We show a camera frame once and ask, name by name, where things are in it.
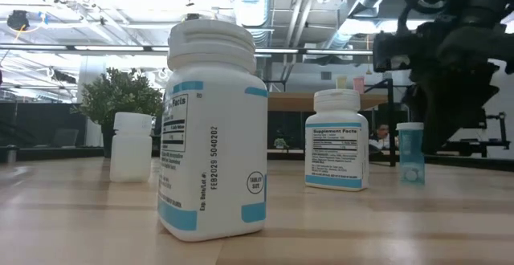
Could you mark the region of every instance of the nutrition facts panel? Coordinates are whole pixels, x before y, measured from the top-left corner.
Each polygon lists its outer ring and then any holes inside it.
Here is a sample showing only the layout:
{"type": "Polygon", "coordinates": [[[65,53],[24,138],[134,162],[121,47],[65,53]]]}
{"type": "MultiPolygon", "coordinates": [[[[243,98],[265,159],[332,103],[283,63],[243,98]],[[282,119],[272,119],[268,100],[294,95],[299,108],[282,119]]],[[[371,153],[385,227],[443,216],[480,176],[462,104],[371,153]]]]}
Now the nutrition facts panel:
{"type": "Polygon", "coordinates": [[[342,153],[355,153],[357,151],[357,138],[355,140],[327,140],[313,139],[312,148],[315,150],[335,150],[342,153]]]}
{"type": "Polygon", "coordinates": [[[311,145],[307,175],[361,179],[361,127],[307,127],[306,132],[311,145]]]}
{"type": "Polygon", "coordinates": [[[169,102],[168,116],[162,125],[162,150],[186,151],[187,100],[188,96],[184,94],[175,96],[169,102]]]}

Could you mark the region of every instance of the blue label stripe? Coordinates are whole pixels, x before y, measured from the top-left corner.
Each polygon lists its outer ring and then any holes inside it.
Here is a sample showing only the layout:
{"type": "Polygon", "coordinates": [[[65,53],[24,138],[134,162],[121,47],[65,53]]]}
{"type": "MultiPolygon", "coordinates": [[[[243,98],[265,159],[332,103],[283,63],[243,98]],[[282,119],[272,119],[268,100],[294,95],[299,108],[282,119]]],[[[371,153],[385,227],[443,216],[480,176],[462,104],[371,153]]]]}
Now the blue label stripe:
{"type": "Polygon", "coordinates": [[[361,179],[342,179],[338,177],[305,176],[305,182],[325,186],[340,186],[346,188],[362,188],[361,179]]]}
{"type": "Polygon", "coordinates": [[[161,218],[171,226],[179,230],[196,230],[197,211],[178,209],[161,198],[159,198],[157,210],[161,218]]]}
{"type": "Polygon", "coordinates": [[[202,90],[203,81],[185,81],[173,87],[173,93],[183,92],[188,90],[202,90]]]}
{"type": "Polygon", "coordinates": [[[351,127],[360,128],[360,123],[326,123],[326,124],[306,124],[305,128],[334,128],[334,127],[351,127]]]}
{"type": "Polygon", "coordinates": [[[266,202],[241,206],[241,219],[245,223],[263,221],[266,218],[266,202]]]}
{"type": "Polygon", "coordinates": [[[244,90],[244,93],[252,94],[254,96],[267,97],[267,91],[265,89],[262,89],[262,88],[248,87],[247,89],[244,90]]]}

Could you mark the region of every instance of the pill bottle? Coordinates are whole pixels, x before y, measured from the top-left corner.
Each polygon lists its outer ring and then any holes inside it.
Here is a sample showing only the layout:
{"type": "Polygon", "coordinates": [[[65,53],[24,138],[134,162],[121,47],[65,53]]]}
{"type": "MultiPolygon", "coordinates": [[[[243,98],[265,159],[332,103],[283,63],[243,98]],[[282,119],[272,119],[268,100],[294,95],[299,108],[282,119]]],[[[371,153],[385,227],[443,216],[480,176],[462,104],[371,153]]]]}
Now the pill bottle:
{"type": "Polygon", "coordinates": [[[176,25],[169,36],[158,213],[184,241],[260,230],[266,218],[267,90],[240,26],[176,25]]]}
{"type": "Polygon", "coordinates": [[[400,147],[400,180],[402,182],[425,184],[425,157],[421,150],[423,123],[400,123],[398,146],[400,147]]]}
{"type": "Polygon", "coordinates": [[[111,181],[148,181],[152,161],[152,117],[118,112],[114,117],[111,181]]]}
{"type": "Polygon", "coordinates": [[[369,186],[368,121],[351,89],[314,94],[316,115],[305,122],[305,185],[334,190],[369,186]]]}

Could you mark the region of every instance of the white plastic bottle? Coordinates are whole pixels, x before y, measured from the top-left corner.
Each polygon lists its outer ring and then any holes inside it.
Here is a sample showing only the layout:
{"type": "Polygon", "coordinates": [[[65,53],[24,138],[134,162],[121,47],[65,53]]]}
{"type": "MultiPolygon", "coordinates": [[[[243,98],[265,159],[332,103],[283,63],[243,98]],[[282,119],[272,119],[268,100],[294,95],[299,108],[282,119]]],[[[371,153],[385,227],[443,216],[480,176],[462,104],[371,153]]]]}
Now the white plastic bottle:
{"type": "Polygon", "coordinates": [[[316,115],[305,122],[305,185],[334,190],[369,186],[368,121],[350,89],[314,94],[316,115]]]}
{"type": "Polygon", "coordinates": [[[114,130],[111,181],[148,181],[152,161],[152,117],[118,112],[114,130]]]}
{"type": "Polygon", "coordinates": [[[169,37],[158,211],[177,238],[260,230],[266,218],[267,90],[240,26],[192,20],[169,37]]]}

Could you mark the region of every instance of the teal container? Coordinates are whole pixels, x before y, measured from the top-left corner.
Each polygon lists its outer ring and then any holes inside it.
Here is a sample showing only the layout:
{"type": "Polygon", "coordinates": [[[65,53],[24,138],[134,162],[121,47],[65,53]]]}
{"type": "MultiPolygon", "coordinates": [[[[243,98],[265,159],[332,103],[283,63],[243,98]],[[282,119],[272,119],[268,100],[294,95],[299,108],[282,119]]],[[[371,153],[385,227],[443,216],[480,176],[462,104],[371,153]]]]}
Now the teal container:
{"type": "Polygon", "coordinates": [[[425,157],[423,123],[397,124],[400,147],[400,180],[402,182],[425,184],[425,157]]]}

